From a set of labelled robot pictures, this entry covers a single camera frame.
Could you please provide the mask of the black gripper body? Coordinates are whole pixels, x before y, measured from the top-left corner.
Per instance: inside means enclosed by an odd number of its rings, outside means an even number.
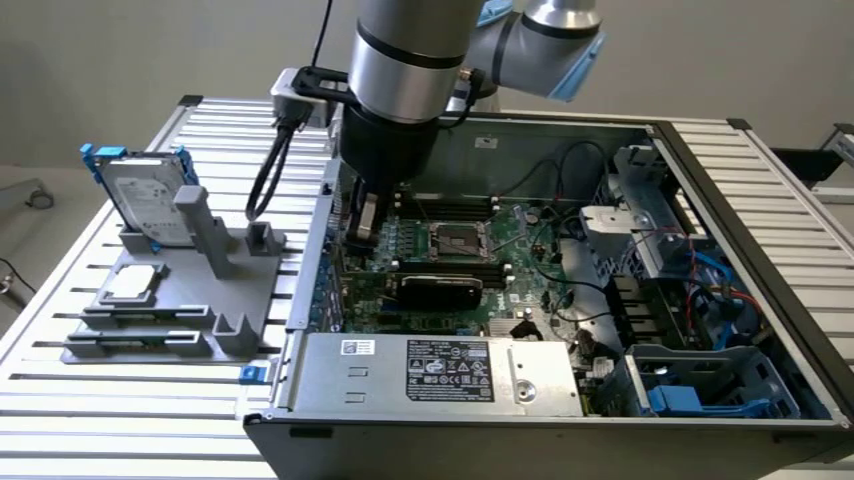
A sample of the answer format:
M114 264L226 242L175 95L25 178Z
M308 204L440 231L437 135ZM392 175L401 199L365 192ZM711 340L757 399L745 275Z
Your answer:
M414 124L390 121L346 105L338 151L366 183L400 183L424 171L438 134L438 119Z

